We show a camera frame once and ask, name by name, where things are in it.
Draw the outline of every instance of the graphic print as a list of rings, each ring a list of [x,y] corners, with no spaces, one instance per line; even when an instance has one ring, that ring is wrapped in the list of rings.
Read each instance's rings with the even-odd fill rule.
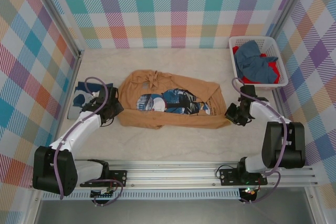
[[[197,97],[187,90],[169,89],[161,94],[143,94],[136,103],[138,110],[161,111],[175,114],[197,114],[204,110],[210,115],[206,102],[196,102]]]

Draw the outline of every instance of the blue clothing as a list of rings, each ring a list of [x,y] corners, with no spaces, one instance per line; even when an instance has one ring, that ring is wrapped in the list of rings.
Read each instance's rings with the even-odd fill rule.
[[[235,53],[235,63],[239,78],[244,76],[250,81],[273,84],[277,74],[269,62],[277,61],[278,57],[260,57],[260,50],[254,40],[241,45]]]

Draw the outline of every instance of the marble surface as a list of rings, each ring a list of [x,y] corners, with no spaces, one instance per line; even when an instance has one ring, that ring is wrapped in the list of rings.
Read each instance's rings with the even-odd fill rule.
[[[217,82],[227,107],[232,102],[237,103],[239,97],[231,86],[234,74],[228,49],[89,49],[83,56],[77,81],[95,76],[118,87],[137,69]],[[275,108],[271,91],[258,90],[257,95],[266,97]],[[64,119],[60,133],[73,122]],[[76,159],[237,161],[261,151],[265,128],[266,121],[259,119],[245,127],[232,124],[216,130],[178,126],[152,130],[124,127],[116,118],[111,126],[100,128],[89,136]]]

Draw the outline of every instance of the brown t-shirt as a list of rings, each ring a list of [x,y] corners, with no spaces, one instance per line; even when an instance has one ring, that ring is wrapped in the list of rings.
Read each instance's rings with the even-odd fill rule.
[[[119,88],[123,126],[216,129],[230,124],[219,84],[153,70],[131,73]]]

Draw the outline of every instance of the white plastic basket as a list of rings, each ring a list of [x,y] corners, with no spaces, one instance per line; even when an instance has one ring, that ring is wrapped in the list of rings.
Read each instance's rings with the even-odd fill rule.
[[[266,54],[267,57],[276,56],[278,57],[277,60],[277,68],[280,73],[279,83],[278,84],[254,84],[256,88],[262,88],[262,89],[275,89],[278,87],[283,87],[288,84],[288,77],[285,69],[285,65],[282,61],[281,54],[279,51],[279,48],[277,46],[277,43],[275,40],[271,37],[266,36],[235,36],[230,37],[229,39],[229,47],[230,47],[230,53],[231,53],[231,60],[232,60],[232,66],[233,66],[233,72],[235,74],[235,77],[238,77],[237,75],[237,69],[235,64],[235,58],[232,49],[235,46],[240,47],[242,44],[250,41],[255,40],[255,42],[258,44],[260,52],[262,54]]]

